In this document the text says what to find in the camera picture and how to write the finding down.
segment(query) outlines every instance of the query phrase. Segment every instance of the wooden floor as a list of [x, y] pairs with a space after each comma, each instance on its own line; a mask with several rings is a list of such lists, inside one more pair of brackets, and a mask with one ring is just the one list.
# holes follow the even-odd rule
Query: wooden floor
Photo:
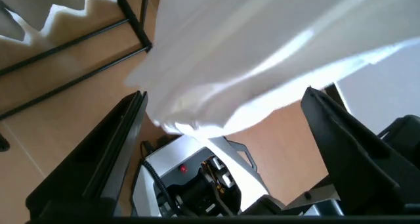
[[[141, 0], [128, 1], [138, 16]], [[158, 2], [149, 0], [148, 3], [145, 29], [151, 39]], [[49, 35], [43, 36], [32, 30], [29, 33], [30, 45], [0, 39], [0, 68], [122, 18], [123, 14], [114, 1], [88, 0], [85, 14], [58, 13]], [[130, 25], [124, 24], [2, 77], [0, 112], [54, 89], [138, 46], [138, 39]], [[0, 223], [23, 223], [29, 219], [24, 205], [27, 195], [120, 99], [136, 90], [124, 86], [123, 81], [144, 57], [146, 53], [137, 54], [0, 122], [0, 133], [10, 142], [10, 150], [0, 153]], [[140, 134], [142, 139], [155, 142], [163, 131], [146, 118]], [[327, 174], [299, 103], [273, 112], [263, 122], [231, 135], [229, 139], [248, 146], [270, 192], [284, 203], [292, 201]], [[136, 151], [126, 180], [133, 178], [138, 159], [139, 151]], [[128, 200], [129, 196], [127, 185], [121, 198]]]

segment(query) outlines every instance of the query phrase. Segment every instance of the black metal frame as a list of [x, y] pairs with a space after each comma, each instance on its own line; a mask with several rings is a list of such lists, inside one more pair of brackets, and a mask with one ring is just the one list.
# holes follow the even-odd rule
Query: black metal frame
[[[65, 44], [62, 44], [60, 46], [57, 46], [53, 49], [49, 49], [48, 51], [45, 51], [41, 54], [38, 54], [36, 56], [30, 57], [26, 60], [23, 60], [21, 62], [18, 62], [16, 64], [13, 64], [12, 66], [6, 67], [4, 69], [0, 70], [0, 78], [4, 75], [7, 75], [9, 73], [12, 73], [16, 70], [19, 70], [25, 66], [30, 65], [31, 63], [34, 63], [38, 60], [44, 59], [52, 54], [55, 54], [59, 51], [62, 51], [64, 49], [67, 49], [68, 47], [71, 47], [73, 45], [76, 45], [78, 43], [81, 43], [82, 41], [85, 41], [86, 39], [89, 39], [91, 37], [94, 37], [96, 35], [99, 35], [101, 33], [104, 33], [108, 30], [111, 30], [112, 28], [115, 28], [117, 26], [120, 26], [126, 22], [130, 23], [133, 31], [136, 33], [136, 36], [138, 37], [138, 40], [141, 42], [142, 47], [140, 47], [137, 50], [134, 50], [132, 52], [130, 52], [129, 54], [120, 57], [108, 64], [105, 64], [87, 74], [84, 74], [76, 79], [71, 80], [68, 83], [65, 83], [64, 85], [61, 85], [60, 87], [57, 87], [56, 89], [53, 89], [41, 96], [38, 96], [28, 102], [25, 102], [24, 104], [21, 104], [19, 106], [17, 106], [16, 108], [7, 110], [4, 113], [0, 114], [0, 120], [4, 120], [5, 118], [8, 118], [9, 116], [12, 116], [18, 112], [21, 112], [39, 102], [42, 102], [46, 99], [51, 98], [52, 96], [56, 95], [57, 93], [60, 93], [68, 88], [70, 88], [71, 86], [76, 85], [77, 83], [82, 82], [85, 79], [88, 79], [94, 75], [96, 75], [97, 73], [106, 70], [108, 68], [110, 68], [111, 66], [114, 66], [118, 63], [120, 63], [121, 61], [130, 58], [134, 55], [136, 55], [137, 53], [141, 53], [143, 51], [148, 52], [151, 48], [152, 48], [152, 42], [148, 39], [146, 32], [144, 31], [144, 22], [146, 21], [146, 10], [147, 10], [147, 4], [148, 4], [148, 0], [142, 0], [142, 6], [141, 6], [141, 10], [140, 10], [140, 21], [137, 20], [136, 15], [134, 14], [133, 10], [131, 9], [129, 3], [127, 2], [127, 0], [117, 0], [119, 7], [121, 8], [121, 10], [123, 11], [124, 15], [125, 15], [125, 19], [123, 20], [119, 20], [113, 24], [110, 24], [108, 26], [105, 26], [99, 30], [93, 31], [89, 34], [83, 35], [81, 37], [78, 37], [77, 39], [71, 40]], [[3, 145], [3, 149], [0, 148], [0, 151], [6, 151], [9, 149], [9, 144], [7, 142], [2, 143], [1, 141], [6, 141], [5, 139], [1, 139], [0, 143], [1, 145]]]

